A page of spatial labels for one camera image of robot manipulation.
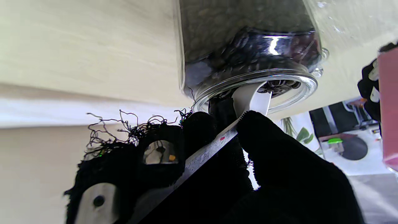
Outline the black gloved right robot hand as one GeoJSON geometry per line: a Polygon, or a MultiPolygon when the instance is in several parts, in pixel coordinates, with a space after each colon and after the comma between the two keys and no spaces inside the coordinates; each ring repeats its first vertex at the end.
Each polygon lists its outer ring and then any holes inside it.
{"type": "MultiPolygon", "coordinates": [[[[138,200],[152,189],[171,186],[183,175],[185,159],[209,144],[227,120],[236,119],[232,100],[227,116],[179,110],[175,126],[162,116],[132,127],[123,117],[126,141],[100,139],[92,129],[94,157],[78,165],[69,196],[66,223],[98,212],[96,223],[127,224],[138,200]]],[[[364,224],[346,175],[268,117],[247,111],[237,135],[165,198],[141,224],[364,224]]]]}

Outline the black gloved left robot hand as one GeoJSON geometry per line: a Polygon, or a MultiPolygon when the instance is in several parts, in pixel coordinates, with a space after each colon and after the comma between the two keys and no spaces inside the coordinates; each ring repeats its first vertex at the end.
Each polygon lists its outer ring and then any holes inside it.
{"type": "Polygon", "coordinates": [[[397,42],[382,46],[378,56],[362,68],[357,88],[372,119],[397,123],[397,42]]]}

